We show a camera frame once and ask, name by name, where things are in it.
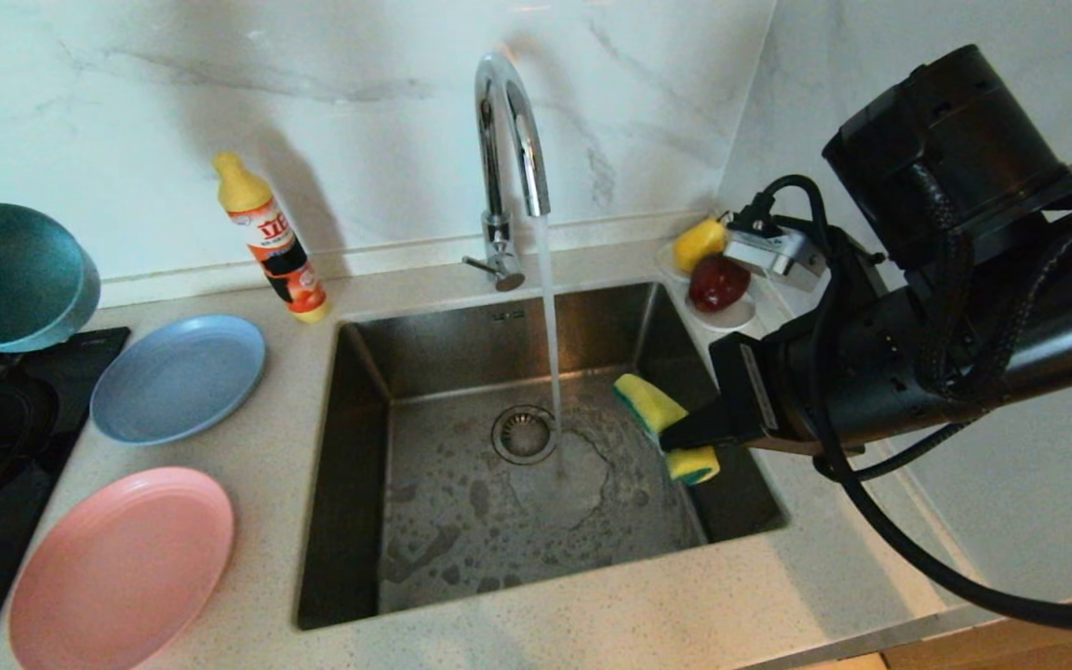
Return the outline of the blue plastic plate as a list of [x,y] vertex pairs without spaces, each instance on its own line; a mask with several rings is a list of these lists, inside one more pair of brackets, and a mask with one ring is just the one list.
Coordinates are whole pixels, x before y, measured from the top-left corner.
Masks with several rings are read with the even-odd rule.
[[111,361],[96,382],[90,416],[119,444],[196,436],[243,406],[265,361],[267,343],[255,323],[227,314],[176,321]]

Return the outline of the teal plastic bowl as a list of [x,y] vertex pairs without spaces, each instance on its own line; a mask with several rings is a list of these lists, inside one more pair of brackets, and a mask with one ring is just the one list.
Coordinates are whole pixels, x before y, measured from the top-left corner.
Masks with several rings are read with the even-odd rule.
[[63,343],[101,301],[94,260],[38,209],[0,203],[0,353]]

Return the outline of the yellow pear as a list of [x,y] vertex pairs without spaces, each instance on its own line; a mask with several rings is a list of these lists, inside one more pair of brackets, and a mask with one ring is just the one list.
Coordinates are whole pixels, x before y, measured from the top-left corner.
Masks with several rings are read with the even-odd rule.
[[723,254],[727,245],[727,228],[717,218],[698,221],[693,228],[678,237],[672,247],[674,267],[685,276],[693,276],[694,268],[708,256]]

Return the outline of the pink plastic plate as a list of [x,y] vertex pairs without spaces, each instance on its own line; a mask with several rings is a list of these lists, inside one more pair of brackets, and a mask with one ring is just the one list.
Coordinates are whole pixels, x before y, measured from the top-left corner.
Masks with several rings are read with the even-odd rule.
[[233,502],[200,471],[106,485],[27,561],[8,620],[14,657],[24,670],[140,670],[204,609],[234,541]]

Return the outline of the yellow-capped orange dish soap bottle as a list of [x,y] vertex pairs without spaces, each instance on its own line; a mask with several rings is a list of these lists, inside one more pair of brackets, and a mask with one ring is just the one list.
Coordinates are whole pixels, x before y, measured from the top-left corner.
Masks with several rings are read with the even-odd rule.
[[273,188],[235,153],[217,153],[211,164],[220,178],[218,203],[243,237],[276,296],[303,323],[327,316],[328,294],[287,213],[276,200]]

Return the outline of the yellow green sponge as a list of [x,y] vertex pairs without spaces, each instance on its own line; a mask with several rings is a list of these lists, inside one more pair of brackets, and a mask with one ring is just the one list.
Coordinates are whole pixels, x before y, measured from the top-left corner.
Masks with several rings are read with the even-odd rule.
[[646,379],[630,373],[617,378],[612,385],[612,391],[631,412],[638,425],[641,425],[652,446],[659,450],[669,478],[674,482],[693,487],[705,483],[719,474],[720,463],[714,446],[669,450],[660,447],[661,434],[689,416],[676,400]]

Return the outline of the dark red apple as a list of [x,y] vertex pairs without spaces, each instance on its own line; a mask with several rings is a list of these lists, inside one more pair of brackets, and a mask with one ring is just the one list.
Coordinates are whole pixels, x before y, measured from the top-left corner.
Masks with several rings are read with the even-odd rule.
[[688,300],[702,313],[713,314],[733,306],[748,291],[750,272],[723,254],[698,260],[690,273]]

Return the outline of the wooden cabinet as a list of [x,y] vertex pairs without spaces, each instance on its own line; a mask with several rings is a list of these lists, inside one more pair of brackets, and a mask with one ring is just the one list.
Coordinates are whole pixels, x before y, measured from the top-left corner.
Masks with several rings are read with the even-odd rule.
[[1001,620],[881,656],[889,670],[1072,670],[1072,632]]

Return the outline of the stainless steel sink basin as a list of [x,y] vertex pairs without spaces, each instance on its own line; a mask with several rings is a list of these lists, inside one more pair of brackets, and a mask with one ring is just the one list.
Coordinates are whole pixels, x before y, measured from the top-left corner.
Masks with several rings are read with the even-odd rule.
[[504,410],[552,411],[539,298],[345,323],[337,331],[295,624],[319,629],[780,528],[747,450],[673,482],[612,391],[625,373],[697,410],[716,394],[671,293],[555,298],[556,459],[495,455]]

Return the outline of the small white saucer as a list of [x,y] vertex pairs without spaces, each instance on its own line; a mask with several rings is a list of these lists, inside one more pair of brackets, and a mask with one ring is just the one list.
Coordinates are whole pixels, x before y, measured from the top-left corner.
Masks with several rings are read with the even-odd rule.
[[656,250],[654,260],[656,263],[656,267],[659,268],[661,276],[667,276],[668,279],[674,280],[681,284],[689,284],[690,273],[682,272],[678,267],[673,242],[667,242],[664,243],[664,245],[660,245],[659,249]]
[[724,306],[717,311],[703,311],[698,308],[689,294],[685,294],[684,302],[690,316],[702,324],[705,329],[714,332],[733,332],[744,329],[757,316],[756,303],[743,296],[739,301]]

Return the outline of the chrome gooseneck faucet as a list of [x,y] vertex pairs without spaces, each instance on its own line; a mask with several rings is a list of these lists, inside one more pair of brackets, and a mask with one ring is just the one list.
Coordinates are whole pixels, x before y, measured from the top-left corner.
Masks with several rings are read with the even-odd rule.
[[480,217],[485,258],[464,256],[462,263],[489,277],[495,291],[510,292],[525,281],[503,203],[501,145],[512,144],[523,202],[528,215],[552,212],[539,124],[524,81],[513,60],[502,50],[485,54],[476,66],[474,111],[482,168],[485,209]]

